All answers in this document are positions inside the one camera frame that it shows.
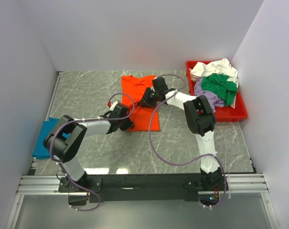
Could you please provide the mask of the orange t-shirt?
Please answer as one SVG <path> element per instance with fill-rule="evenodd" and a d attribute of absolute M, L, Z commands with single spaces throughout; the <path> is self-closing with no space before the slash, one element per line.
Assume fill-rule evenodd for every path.
<path fill-rule="evenodd" d="M 129 117 L 134 123 L 134 127 L 128 129 L 131 132 L 136 131 L 160 131 L 159 114 L 153 113 L 154 108 L 140 107 L 139 102 L 147 87 L 152 87 L 152 80 L 155 75 L 148 75 L 141 78 L 132 75 L 124 75 L 121 79 L 122 104 L 126 105 L 132 112 Z"/>

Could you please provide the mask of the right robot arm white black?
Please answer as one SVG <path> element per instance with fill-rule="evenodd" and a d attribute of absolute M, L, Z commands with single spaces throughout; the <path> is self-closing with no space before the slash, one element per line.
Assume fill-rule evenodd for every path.
<path fill-rule="evenodd" d="M 150 119 L 148 132 L 152 151 L 161 161 L 172 166 L 185 166 L 199 159 L 201 161 L 200 186 L 206 190 L 214 189 L 222 179 L 224 170 L 216 157 L 217 152 L 214 145 L 216 117 L 207 98 L 204 95 L 192 96 L 174 88 L 170 89 L 161 75 L 152 80 L 152 87 L 145 89 L 139 105 L 154 108 L 151 115 L 154 116 L 162 104 L 172 105 L 184 111 L 187 126 L 196 138 L 200 155 L 189 162 L 180 164 L 162 158 L 152 142 L 152 119 Z"/>

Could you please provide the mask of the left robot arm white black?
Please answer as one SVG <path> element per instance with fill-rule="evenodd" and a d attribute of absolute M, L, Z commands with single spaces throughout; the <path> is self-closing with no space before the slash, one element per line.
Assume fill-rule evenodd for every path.
<path fill-rule="evenodd" d="M 70 179 L 71 188 L 80 192 L 90 187 L 87 173 L 76 157 L 83 139 L 92 135 L 111 134 L 118 129 L 126 131 L 131 127 L 133 122 L 129 118 L 129 108 L 118 102 L 104 115 L 89 122 L 62 116 L 44 139 L 43 146 Z"/>

